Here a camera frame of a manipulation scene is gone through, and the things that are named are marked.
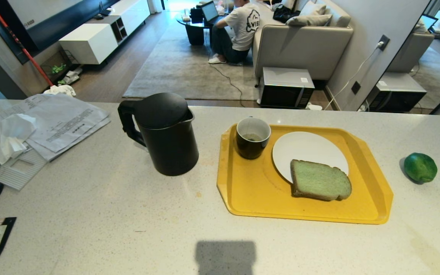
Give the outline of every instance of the countertop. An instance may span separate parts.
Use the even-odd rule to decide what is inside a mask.
[[[0,110],[17,101],[0,100]],[[112,122],[47,164],[21,191],[5,188],[0,218],[17,217],[0,275],[439,274],[440,116],[191,107],[199,161],[163,176]],[[249,115],[270,124],[342,128],[368,143],[394,193],[390,219],[358,225],[234,216],[216,187],[220,136]],[[412,152],[439,171],[417,185]]]

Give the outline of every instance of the kettle lid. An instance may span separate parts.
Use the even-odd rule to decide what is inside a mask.
[[[177,94],[153,94],[135,105],[137,124],[148,129],[164,129],[183,120],[188,113],[188,102]]]

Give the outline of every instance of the man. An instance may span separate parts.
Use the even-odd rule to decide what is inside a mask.
[[[210,64],[240,63],[246,59],[254,39],[254,33],[259,28],[259,12],[257,6],[249,0],[234,0],[237,7],[227,17],[217,22],[212,28],[212,47],[216,53]],[[235,37],[230,40],[225,27],[234,30]]]

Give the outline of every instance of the mug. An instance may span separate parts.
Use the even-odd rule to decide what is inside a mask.
[[[239,154],[248,160],[258,158],[267,146],[271,127],[255,117],[247,117],[237,124],[237,148]]]

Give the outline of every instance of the green fruit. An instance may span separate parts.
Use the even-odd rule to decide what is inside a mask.
[[[437,165],[434,160],[425,154],[412,153],[403,162],[407,175],[414,181],[428,183],[437,175]]]

